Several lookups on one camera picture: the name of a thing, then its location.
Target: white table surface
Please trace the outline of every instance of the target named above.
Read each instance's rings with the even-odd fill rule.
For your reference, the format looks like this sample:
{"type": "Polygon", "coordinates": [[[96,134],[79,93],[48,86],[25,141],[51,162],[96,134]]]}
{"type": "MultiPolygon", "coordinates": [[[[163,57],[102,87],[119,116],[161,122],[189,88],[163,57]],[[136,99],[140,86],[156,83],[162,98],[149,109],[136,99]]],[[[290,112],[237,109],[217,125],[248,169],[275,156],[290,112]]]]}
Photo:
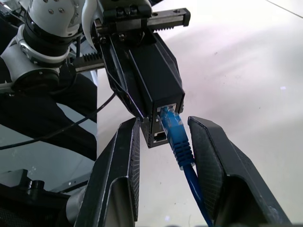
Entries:
{"type": "MultiPolygon", "coordinates": [[[[265,0],[165,0],[155,10],[181,7],[190,26],[160,34],[178,60],[183,122],[222,126],[290,220],[303,222],[303,21],[265,0]]],[[[112,91],[98,76],[101,105],[112,91]]],[[[98,114],[99,153],[131,117],[118,98],[98,114]]],[[[141,134],[140,174],[137,227],[205,225],[169,145],[147,149],[141,134]]]]}

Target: black cable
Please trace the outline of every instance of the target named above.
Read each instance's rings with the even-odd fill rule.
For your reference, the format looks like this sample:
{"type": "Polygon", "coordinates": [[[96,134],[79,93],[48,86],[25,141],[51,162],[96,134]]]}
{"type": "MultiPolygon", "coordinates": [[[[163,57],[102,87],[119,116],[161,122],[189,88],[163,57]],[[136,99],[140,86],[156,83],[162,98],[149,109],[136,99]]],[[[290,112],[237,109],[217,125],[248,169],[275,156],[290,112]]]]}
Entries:
{"type": "Polygon", "coordinates": [[[81,44],[84,43],[86,41],[86,37],[84,36],[82,39],[81,39],[81,44]]]}
{"type": "Polygon", "coordinates": [[[81,52],[81,36],[77,37],[76,47],[77,47],[76,58],[79,58],[80,57],[80,52],[81,52]]]}
{"type": "Polygon", "coordinates": [[[90,119],[91,117],[93,117],[94,115],[96,115],[100,110],[102,110],[105,106],[107,106],[107,104],[110,103],[110,101],[113,100],[113,98],[115,97],[116,95],[115,94],[112,94],[112,96],[102,105],[100,106],[97,110],[95,110],[94,112],[90,113],[89,115],[87,115],[85,118],[83,118],[82,120],[78,121],[78,122],[75,122],[69,126],[66,126],[62,129],[59,129],[53,133],[50,133],[46,136],[41,136],[39,138],[36,138],[36,139],[33,139],[33,140],[29,140],[29,141],[25,141],[25,142],[21,142],[21,143],[15,143],[15,144],[11,144],[11,145],[6,145],[6,146],[3,146],[3,147],[0,147],[0,150],[5,150],[5,149],[9,149],[9,148],[16,148],[16,147],[20,147],[20,146],[23,146],[23,145],[27,145],[27,144],[31,144],[31,143],[36,143],[38,141],[42,141],[42,140],[47,140],[53,136],[56,136],[74,126],[77,126],[79,124],[81,124],[82,122],[85,122],[86,120],[90,119]]]}
{"type": "MultiPolygon", "coordinates": [[[[79,58],[80,57],[80,52],[81,52],[81,36],[78,36],[77,37],[77,42],[76,42],[76,58],[79,58]]],[[[53,91],[51,92],[50,94],[51,95],[59,95],[59,94],[62,94],[64,93],[65,91],[69,90],[72,86],[74,86],[76,80],[77,80],[77,73],[75,73],[72,77],[72,80],[71,80],[71,83],[69,84],[69,86],[59,90],[59,91],[53,91]]]]}

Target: blue cable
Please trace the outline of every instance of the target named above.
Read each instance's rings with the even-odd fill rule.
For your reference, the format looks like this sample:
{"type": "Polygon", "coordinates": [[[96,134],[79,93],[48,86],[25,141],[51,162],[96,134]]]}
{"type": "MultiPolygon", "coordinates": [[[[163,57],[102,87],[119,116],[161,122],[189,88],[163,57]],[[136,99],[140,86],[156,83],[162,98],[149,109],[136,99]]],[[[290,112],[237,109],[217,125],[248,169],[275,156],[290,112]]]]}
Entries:
{"type": "Polygon", "coordinates": [[[213,226],[213,223],[211,221],[211,219],[209,218],[208,216],[208,213],[207,213],[207,210],[206,210],[206,207],[205,207],[205,204],[204,204],[204,199],[203,199],[203,196],[202,196],[202,192],[200,190],[200,186],[199,186],[199,182],[198,182],[198,177],[193,169],[192,166],[190,165],[186,165],[183,167],[184,169],[184,174],[185,174],[185,177],[187,179],[187,182],[189,184],[189,187],[190,187],[190,190],[197,202],[197,205],[207,223],[207,225],[209,227],[212,227],[213,226]]]}
{"type": "Polygon", "coordinates": [[[174,152],[179,167],[184,171],[185,177],[197,205],[207,225],[212,227],[213,223],[208,216],[204,204],[203,195],[198,183],[198,177],[192,167],[195,164],[195,159],[188,142],[188,137],[186,135],[183,122],[181,121],[179,114],[176,113],[172,107],[167,106],[161,108],[160,122],[163,126],[170,147],[174,152]]]}

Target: black plastic casing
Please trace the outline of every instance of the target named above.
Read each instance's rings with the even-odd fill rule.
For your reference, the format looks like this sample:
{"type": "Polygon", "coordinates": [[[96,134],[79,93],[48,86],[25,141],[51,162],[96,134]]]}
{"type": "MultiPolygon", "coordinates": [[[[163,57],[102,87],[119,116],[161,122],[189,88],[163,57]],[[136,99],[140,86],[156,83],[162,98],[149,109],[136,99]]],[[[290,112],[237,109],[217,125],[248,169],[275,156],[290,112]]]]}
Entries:
{"type": "Polygon", "coordinates": [[[126,108],[141,119],[141,129],[149,148],[167,143],[166,136],[156,141],[155,134],[163,132],[157,121],[157,109],[175,105],[183,110],[184,91],[177,61],[157,33],[144,30],[140,44],[134,37],[141,31],[126,33],[131,40],[121,42],[117,34],[105,36],[100,44],[104,65],[112,90],[126,108]]]}

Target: ethernet port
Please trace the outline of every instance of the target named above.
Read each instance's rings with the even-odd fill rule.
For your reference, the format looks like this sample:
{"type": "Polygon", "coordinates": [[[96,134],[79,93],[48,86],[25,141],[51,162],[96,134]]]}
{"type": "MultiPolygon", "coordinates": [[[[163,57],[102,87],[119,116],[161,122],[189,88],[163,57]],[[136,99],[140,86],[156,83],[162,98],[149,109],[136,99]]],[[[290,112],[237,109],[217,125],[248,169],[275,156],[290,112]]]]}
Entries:
{"type": "Polygon", "coordinates": [[[165,132],[158,132],[158,133],[155,133],[154,136],[153,136],[153,142],[154,143],[158,143],[158,142],[161,142],[161,141],[164,141],[166,140],[166,135],[165,135],[165,132]]]}

